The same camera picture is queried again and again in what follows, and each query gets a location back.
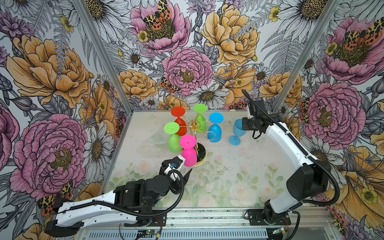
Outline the blue wine glass front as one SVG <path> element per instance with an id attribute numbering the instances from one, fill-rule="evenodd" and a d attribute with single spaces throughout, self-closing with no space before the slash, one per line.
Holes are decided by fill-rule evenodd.
<path id="1" fill-rule="evenodd" d="M 246 131 L 242 128 L 242 119 L 237 119 L 233 126 L 233 136 L 229 138 L 229 142 L 233 146 L 238 146 L 241 144 L 241 139 L 243 135 L 246 134 Z"/>

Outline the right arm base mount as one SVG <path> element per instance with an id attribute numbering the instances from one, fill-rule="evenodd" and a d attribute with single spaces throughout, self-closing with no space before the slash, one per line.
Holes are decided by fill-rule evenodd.
<path id="1" fill-rule="evenodd" d="M 292 224 L 287 212 L 276 214 L 270 210 L 249 209 L 243 215 L 251 226 L 290 226 Z"/>

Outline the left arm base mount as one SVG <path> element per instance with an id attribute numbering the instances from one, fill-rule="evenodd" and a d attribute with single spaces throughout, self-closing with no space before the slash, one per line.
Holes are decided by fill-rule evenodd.
<path id="1" fill-rule="evenodd" d="M 139 217 L 135 224 L 124 224 L 124 227 L 165 227 L 167 214 L 160 215 L 151 219 Z"/>

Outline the pink wine glass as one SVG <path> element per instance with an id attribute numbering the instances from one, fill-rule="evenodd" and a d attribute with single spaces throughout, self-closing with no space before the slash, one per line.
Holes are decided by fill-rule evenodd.
<path id="1" fill-rule="evenodd" d="M 186 167 L 193 167 L 197 163 L 196 144 L 195 137 L 191 135 L 185 135 L 180 139 L 180 146 L 183 148 L 182 157 L 185 159 Z"/>

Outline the blue wine glass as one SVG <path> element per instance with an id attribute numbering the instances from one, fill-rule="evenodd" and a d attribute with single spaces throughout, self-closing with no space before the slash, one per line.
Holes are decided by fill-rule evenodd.
<path id="1" fill-rule="evenodd" d="M 229 142 L 233 146 L 238 146 L 241 144 L 241 139 L 243 135 L 246 134 L 246 131 L 242 128 L 242 119 L 237 119 L 233 126 L 233 136 L 229 138 Z"/>
<path id="2" fill-rule="evenodd" d="M 224 116 L 220 113 L 212 113 L 209 121 L 212 125 L 208 129 L 207 140 L 211 143 L 218 143 L 222 138 L 222 129 L 219 124 L 224 121 Z"/>

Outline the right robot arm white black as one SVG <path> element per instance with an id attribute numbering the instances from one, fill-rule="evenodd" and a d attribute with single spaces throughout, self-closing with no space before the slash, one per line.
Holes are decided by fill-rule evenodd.
<path id="1" fill-rule="evenodd" d="M 287 189 L 265 202 L 262 217 L 266 223 L 275 223 L 305 203 L 322 205 L 312 197 L 325 192 L 329 185 L 335 187 L 336 194 L 340 193 L 330 165 L 305 149 L 278 115 L 267 112 L 263 101 L 251 100 L 247 112 L 248 116 L 242 118 L 242 130 L 265 134 L 280 148 L 293 168 L 293 174 L 286 181 Z"/>

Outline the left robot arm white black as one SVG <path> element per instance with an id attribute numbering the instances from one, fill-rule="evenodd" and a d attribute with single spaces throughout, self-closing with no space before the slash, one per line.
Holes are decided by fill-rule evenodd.
<path id="1" fill-rule="evenodd" d="M 45 226 L 45 233 L 63 238 L 85 228 L 125 224 L 145 226 L 153 219 L 160 220 L 181 202 L 190 172 L 180 172 L 186 159 L 181 155 L 162 162 L 158 175 L 147 180 L 127 182 L 97 197 L 69 201 L 57 197 L 55 217 Z"/>

